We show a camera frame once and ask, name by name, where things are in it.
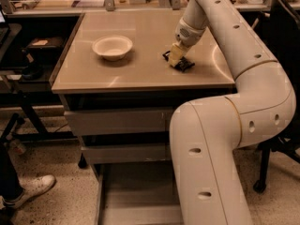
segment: office chair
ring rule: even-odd
[[[270,152],[281,152],[300,163],[296,150],[300,148],[300,16],[286,0],[272,0],[267,46],[288,74],[296,94],[296,113],[291,123],[275,138],[262,142],[260,179],[253,186],[258,193],[266,188]]]

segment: white sneaker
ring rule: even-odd
[[[22,194],[14,200],[3,199],[5,207],[17,209],[22,206],[27,200],[39,196],[49,191],[55,184],[55,177],[52,175],[40,176],[34,180],[22,185]]]

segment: table drawer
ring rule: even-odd
[[[65,112],[75,136],[156,132],[169,129],[173,108]]]
[[[171,161],[101,166],[96,224],[183,225]]]
[[[171,160],[170,146],[163,142],[153,144],[83,146],[82,153],[88,164]]]

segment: tile floor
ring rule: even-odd
[[[11,112],[0,110],[0,130]],[[42,114],[48,130],[56,130],[66,123],[60,108],[42,110]],[[30,123],[26,124],[22,132],[32,129]],[[79,143],[68,140],[25,145],[27,151],[22,156],[9,152],[21,180],[52,173],[57,182],[52,190],[20,208],[12,219],[14,225],[93,225],[98,182],[90,167],[79,169],[77,165],[81,154]],[[234,157],[254,224],[300,224],[300,165],[285,155],[272,153],[267,189],[264,194],[257,194],[252,186],[259,176],[260,153],[255,147],[249,147],[235,150]]]

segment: beige tabletop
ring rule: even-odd
[[[207,29],[188,53],[196,65],[185,73],[170,67],[162,54],[175,41],[181,10],[95,11],[85,14],[66,59],[52,86],[57,94],[177,88],[232,87],[234,81],[218,45]],[[108,35],[133,41],[117,62],[98,57],[93,42]]]

